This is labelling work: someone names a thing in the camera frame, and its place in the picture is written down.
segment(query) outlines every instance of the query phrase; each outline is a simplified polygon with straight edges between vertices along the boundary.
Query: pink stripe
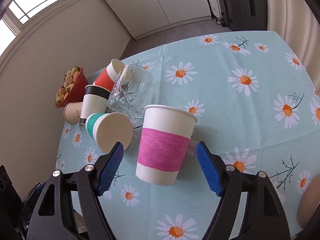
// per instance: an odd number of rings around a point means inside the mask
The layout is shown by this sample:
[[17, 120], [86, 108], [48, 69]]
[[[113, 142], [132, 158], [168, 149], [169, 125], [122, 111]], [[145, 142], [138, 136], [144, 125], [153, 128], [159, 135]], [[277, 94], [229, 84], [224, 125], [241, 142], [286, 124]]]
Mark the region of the pink stripe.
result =
[[138, 163], [160, 171], [178, 171], [189, 141], [180, 135], [143, 128]]

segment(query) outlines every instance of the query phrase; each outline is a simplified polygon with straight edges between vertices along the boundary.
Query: red basket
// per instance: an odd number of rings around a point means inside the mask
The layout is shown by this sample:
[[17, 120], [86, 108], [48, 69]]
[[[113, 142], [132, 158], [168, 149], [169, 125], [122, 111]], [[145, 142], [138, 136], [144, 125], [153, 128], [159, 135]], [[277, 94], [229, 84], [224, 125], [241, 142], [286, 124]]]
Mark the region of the red basket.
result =
[[79, 68], [80, 68], [80, 75], [78, 76], [78, 79], [73, 85], [72, 90], [59, 106], [55, 104], [56, 108], [65, 107], [68, 103], [82, 102], [84, 97], [84, 88], [86, 85], [88, 85], [88, 81], [83, 75], [83, 68], [82, 67], [79, 67]]

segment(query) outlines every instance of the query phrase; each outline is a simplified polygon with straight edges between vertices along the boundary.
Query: metal screw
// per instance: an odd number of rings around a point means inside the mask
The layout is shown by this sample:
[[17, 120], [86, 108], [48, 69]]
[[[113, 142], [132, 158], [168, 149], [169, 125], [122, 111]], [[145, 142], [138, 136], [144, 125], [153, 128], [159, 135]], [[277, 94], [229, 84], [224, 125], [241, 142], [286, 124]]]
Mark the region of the metal screw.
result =
[[267, 174], [264, 171], [259, 171], [259, 177], [261, 178], [265, 178], [267, 176]]
[[92, 171], [94, 169], [94, 166], [92, 164], [89, 164], [89, 165], [85, 166], [84, 169], [86, 171]]
[[61, 174], [61, 171], [56, 170], [52, 173], [52, 176], [58, 177], [60, 174]]
[[235, 167], [232, 166], [232, 165], [227, 165], [227, 166], [226, 166], [226, 169], [227, 169], [227, 171], [234, 171], [234, 170], [235, 170]]

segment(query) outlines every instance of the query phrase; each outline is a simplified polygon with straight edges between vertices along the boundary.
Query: light blue floral tablecloth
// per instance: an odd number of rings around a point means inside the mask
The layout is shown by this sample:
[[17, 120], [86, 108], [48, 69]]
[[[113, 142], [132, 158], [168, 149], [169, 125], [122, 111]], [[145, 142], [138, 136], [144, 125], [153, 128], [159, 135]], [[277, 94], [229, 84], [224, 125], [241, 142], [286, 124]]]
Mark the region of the light blue floral tablecloth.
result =
[[[141, 128], [134, 130], [110, 190], [99, 198], [117, 239], [203, 237], [219, 198], [210, 191], [194, 156], [201, 140], [211, 153], [240, 171], [267, 172], [292, 235], [300, 231], [296, 220], [299, 201], [320, 172], [320, 103], [301, 62], [276, 33], [195, 37], [141, 52], [123, 62], [141, 65], [153, 75], [148, 103], [184, 109], [199, 121], [171, 186], [151, 185], [135, 176]], [[79, 171], [102, 154], [83, 126], [65, 124], [59, 169]], [[76, 193], [73, 200], [81, 214]], [[239, 232], [244, 206], [245, 196], [233, 236]]]

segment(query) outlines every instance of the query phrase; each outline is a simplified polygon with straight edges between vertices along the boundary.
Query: gray floor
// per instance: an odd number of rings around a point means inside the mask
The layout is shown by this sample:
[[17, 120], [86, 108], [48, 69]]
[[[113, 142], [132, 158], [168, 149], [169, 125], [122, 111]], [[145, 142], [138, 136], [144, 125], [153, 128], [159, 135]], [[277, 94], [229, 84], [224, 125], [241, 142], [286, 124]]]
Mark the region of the gray floor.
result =
[[120, 59], [130, 57], [139, 52], [170, 42], [205, 34], [223, 33], [230, 31], [231, 30], [227, 27], [224, 28], [221, 25], [217, 25], [215, 19], [184, 24], [155, 34], [151, 34], [137, 41], [131, 38], [128, 45], [124, 49], [124, 52]]

